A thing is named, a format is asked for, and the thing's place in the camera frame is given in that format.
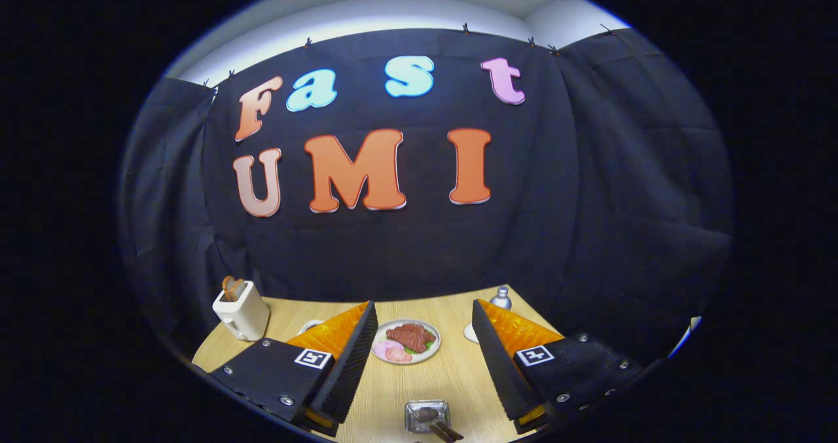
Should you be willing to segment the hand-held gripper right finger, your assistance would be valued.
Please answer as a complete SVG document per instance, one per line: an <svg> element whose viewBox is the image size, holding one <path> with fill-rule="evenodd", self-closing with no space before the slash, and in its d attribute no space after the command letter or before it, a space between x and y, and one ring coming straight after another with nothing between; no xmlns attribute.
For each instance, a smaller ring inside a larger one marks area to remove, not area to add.
<svg viewBox="0 0 838 443"><path fill-rule="evenodd" d="M563 336L488 301L474 300L472 325L518 434L575 422L646 374L643 363L596 336Z"/></svg>

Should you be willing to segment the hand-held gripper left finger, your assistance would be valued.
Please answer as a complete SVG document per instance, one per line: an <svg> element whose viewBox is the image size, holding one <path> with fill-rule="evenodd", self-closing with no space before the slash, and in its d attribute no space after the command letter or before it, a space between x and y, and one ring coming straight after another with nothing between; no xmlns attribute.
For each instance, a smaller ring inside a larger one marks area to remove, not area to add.
<svg viewBox="0 0 838 443"><path fill-rule="evenodd" d="M210 377L282 425L335 436L378 327L374 301L366 301L286 342L264 338Z"/></svg>

